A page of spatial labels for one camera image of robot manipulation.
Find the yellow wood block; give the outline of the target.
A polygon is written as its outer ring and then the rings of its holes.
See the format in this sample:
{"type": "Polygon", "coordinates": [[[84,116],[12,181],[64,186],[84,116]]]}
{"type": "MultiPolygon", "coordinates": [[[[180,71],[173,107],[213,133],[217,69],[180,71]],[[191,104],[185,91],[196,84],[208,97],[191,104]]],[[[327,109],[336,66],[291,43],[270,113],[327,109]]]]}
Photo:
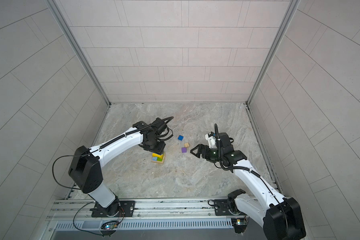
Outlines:
{"type": "Polygon", "coordinates": [[[163,158],[164,158],[164,154],[158,155],[158,154],[153,153],[152,156],[153,156],[153,157],[160,158],[160,159],[163,159],[163,158]]]}

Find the natural wood block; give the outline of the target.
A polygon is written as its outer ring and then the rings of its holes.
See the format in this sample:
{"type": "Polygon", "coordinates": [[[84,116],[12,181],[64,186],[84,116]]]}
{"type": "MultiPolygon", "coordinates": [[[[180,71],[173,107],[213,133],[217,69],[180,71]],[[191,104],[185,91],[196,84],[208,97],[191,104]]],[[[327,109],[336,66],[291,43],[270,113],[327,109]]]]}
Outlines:
{"type": "Polygon", "coordinates": [[[163,164],[164,163],[164,161],[161,163],[161,162],[158,162],[158,161],[153,161],[153,160],[151,160],[153,163],[157,163],[157,164],[163,164]]]}

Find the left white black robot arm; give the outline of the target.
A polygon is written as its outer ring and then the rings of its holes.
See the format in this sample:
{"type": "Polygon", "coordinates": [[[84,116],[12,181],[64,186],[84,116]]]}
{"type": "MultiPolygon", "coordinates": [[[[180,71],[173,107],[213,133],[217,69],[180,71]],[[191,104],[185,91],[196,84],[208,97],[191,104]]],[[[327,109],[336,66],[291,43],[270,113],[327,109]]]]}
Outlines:
{"type": "Polygon", "coordinates": [[[95,212],[103,217],[113,217],[121,211],[119,198],[103,180],[102,169],[134,146],[158,155],[163,154],[165,141],[173,137],[173,131],[167,126],[172,119],[173,117],[156,118],[151,124],[139,121],[105,143],[89,148],[81,146],[75,151],[68,175],[82,193],[95,200],[95,212]]]}

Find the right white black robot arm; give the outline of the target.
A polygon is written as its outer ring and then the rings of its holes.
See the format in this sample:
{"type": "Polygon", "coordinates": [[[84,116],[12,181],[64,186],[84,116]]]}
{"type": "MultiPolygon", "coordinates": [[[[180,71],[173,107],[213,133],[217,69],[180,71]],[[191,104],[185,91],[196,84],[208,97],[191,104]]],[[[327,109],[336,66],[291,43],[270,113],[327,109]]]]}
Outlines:
{"type": "Polygon", "coordinates": [[[258,223],[268,240],[300,240],[306,229],[299,203],[287,198],[256,172],[247,156],[233,147],[234,139],[227,133],[214,132],[205,136],[207,145],[199,144],[190,150],[197,158],[219,164],[224,171],[235,174],[254,195],[239,189],[228,195],[229,210],[234,215],[244,213],[258,223]]]}

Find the right circuit board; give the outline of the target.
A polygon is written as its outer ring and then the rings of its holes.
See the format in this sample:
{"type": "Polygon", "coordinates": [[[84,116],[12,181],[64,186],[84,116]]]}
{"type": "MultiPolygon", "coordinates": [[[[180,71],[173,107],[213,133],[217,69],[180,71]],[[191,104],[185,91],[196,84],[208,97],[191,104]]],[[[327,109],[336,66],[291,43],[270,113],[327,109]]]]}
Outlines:
{"type": "Polygon", "coordinates": [[[231,219],[231,223],[236,234],[243,234],[247,229],[249,221],[246,218],[231,219]]]}

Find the left green circuit board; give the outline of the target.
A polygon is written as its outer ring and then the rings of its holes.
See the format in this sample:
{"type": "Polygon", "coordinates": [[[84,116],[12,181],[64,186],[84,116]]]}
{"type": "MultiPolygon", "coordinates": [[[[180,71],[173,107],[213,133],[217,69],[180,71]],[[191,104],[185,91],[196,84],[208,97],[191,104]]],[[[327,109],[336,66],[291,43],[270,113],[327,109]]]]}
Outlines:
{"type": "Polygon", "coordinates": [[[101,225],[101,231],[116,231],[120,221],[109,221],[101,225]]]}

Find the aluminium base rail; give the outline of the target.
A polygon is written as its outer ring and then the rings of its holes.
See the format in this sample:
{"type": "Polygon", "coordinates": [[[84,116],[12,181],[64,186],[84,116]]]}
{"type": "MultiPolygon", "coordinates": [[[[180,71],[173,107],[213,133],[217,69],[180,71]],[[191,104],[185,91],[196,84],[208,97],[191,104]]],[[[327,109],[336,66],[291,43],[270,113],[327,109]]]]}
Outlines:
{"type": "Polygon", "coordinates": [[[228,197],[121,199],[123,210],[109,217],[97,210],[93,200],[60,200],[52,204],[46,219],[63,220],[149,220],[149,219],[207,219],[235,218],[229,210],[228,197]]]}

